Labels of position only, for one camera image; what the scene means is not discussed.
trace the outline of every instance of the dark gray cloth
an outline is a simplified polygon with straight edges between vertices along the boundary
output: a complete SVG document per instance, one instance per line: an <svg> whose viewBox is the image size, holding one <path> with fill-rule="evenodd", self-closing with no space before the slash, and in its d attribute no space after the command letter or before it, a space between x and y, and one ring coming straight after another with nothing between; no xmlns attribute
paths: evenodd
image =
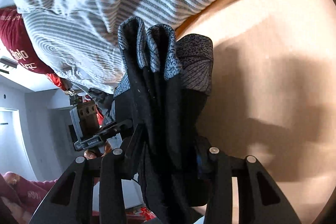
<svg viewBox="0 0 336 224"><path fill-rule="evenodd" d="M113 104L113 94L108 94L98 89L89 89L88 95L94 100L97 107L104 116L103 125L115 120L115 110Z"/></svg>

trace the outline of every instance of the pink sleeve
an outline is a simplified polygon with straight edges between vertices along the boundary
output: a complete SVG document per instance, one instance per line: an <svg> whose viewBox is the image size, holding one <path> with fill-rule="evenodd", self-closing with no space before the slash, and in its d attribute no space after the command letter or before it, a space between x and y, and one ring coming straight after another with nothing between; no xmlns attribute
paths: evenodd
<svg viewBox="0 0 336 224"><path fill-rule="evenodd" d="M57 180L51 180L51 181L30 181L32 184L35 184L36 186L42 188L43 190L49 192L49 190L55 185Z"/></svg>

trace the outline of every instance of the maroon cushion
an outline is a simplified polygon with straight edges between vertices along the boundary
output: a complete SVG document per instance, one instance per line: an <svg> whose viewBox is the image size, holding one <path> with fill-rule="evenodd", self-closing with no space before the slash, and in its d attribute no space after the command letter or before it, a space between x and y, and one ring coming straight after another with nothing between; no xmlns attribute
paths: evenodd
<svg viewBox="0 0 336 224"><path fill-rule="evenodd" d="M52 68L37 57L16 7L0 9L0 39L22 67L36 73L54 73Z"/></svg>

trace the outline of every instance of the person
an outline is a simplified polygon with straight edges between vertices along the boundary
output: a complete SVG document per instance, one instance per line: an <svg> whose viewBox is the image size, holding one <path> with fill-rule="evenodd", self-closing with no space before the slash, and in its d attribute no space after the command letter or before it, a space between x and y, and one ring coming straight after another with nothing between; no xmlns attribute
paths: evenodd
<svg viewBox="0 0 336 224"><path fill-rule="evenodd" d="M111 146L106 143L105 153L102 156L111 151ZM86 150L84 156L88 160L97 157L90 150ZM28 224L33 213L56 182L57 179L43 182L29 181L18 174L7 172L0 175L0 198L19 224Z"/></svg>

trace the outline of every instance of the silver screw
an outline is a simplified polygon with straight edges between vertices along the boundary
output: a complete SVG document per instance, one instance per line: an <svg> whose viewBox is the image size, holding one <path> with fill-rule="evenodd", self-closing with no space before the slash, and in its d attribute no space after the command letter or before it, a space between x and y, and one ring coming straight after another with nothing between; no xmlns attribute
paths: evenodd
<svg viewBox="0 0 336 224"><path fill-rule="evenodd" d="M81 163L83 163L84 161L85 161L85 158L84 158L83 156L79 156L79 157L76 158L76 162L77 162L78 164L81 164Z"/></svg>
<svg viewBox="0 0 336 224"><path fill-rule="evenodd" d="M123 150L121 148L113 149L113 154L115 155L121 155L123 153Z"/></svg>
<svg viewBox="0 0 336 224"><path fill-rule="evenodd" d="M254 156L247 156L247 161L250 163L255 163L257 161L257 159Z"/></svg>
<svg viewBox="0 0 336 224"><path fill-rule="evenodd" d="M218 154L218 153L219 153L219 149L218 149L217 147L211 147L211 148L209 149L209 152L210 152L211 154Z"/></svg>

